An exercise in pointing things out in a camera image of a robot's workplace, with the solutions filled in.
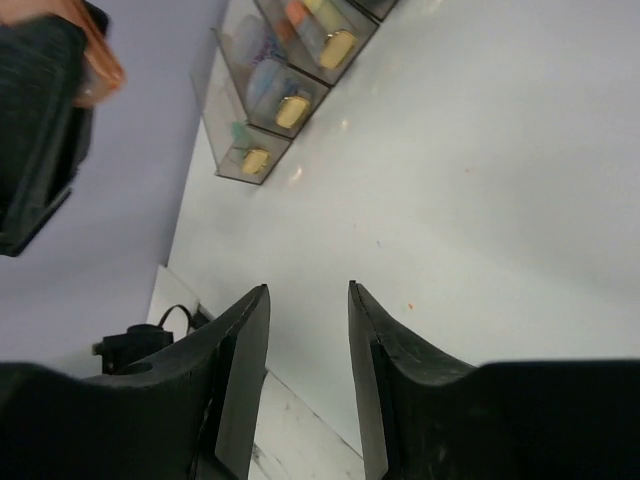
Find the orange clear clip pen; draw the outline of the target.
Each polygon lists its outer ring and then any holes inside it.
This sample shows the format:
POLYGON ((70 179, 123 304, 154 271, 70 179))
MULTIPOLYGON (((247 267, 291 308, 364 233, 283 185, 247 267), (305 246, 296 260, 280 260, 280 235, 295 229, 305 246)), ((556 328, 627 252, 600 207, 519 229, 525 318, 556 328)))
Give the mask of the orange clear clip pen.
POLYGON ((80 108, 94 107, 117 91, 125 83, 126 75, 88 4, 76 0, 1 2, 4 25, 15 26, 48 14, 74 24, 86 36, 83 80, 74 103, 80 108))

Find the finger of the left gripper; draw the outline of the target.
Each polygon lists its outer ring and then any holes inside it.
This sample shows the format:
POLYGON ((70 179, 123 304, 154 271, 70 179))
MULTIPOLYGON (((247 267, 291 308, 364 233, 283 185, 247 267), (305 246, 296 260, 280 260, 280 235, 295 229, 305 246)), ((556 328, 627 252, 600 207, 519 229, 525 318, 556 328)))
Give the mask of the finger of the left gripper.
MULTIPOLYGON (((110 18, 85 1, 100 29, 110 18)), ((94 107, 74 103, 83 31, 48 14, 1 23, 1 253, 17 257, 64 203, 92 137, 94 107)))

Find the orange tip marker pen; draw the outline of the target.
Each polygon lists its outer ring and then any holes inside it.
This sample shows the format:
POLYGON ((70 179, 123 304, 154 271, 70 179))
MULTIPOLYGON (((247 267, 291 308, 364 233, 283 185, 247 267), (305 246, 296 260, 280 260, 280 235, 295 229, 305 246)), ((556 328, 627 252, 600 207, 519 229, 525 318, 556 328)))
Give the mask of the orange tip marker pen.
POLYGON ((318 26, 312 18, 312 14, 303 1, 281 1, 286 18, 294 27, 301 38, 315 41, 322 37, 318 32, 318 26))

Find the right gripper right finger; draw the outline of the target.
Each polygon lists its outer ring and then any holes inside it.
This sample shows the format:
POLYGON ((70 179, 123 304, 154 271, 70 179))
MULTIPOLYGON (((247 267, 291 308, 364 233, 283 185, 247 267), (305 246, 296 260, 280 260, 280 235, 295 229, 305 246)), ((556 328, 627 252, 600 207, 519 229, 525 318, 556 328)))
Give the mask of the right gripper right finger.
POLYGON ((369 479, 635 479, 637 360, 469 365, 348 287, 369 479))

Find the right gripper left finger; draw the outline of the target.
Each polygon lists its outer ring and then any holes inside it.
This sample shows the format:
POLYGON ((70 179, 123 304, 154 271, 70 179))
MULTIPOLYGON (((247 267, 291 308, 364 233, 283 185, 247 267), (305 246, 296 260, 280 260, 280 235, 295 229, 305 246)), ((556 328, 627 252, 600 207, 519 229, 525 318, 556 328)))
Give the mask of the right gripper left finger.
POLYGON ((1 366, 5 479, 245 479, 266 374, 270 294, 115 375, 1 366))

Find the green clear clip pen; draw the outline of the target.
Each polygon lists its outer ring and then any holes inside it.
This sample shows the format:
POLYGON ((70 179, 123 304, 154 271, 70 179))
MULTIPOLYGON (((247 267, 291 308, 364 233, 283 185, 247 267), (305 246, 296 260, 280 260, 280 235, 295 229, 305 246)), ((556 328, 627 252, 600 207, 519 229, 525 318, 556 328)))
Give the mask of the green clear clip pen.
POLYGON ((231 126, 233 137, 232 147, 240 150, 247 150, 252 145, 251 135, 248 126, 243 122, 233 122, 231 126))

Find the yellow highlighter pen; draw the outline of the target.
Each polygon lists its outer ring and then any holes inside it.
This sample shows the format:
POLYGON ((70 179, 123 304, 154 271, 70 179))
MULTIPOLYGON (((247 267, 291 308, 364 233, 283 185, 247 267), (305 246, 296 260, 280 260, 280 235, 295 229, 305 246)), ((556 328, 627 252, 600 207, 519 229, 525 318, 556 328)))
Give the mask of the yellow highlighter pen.
POLYGON ((333 1, 304 0, 303 3, 327 31, 344 28, 346 20, 333 1))

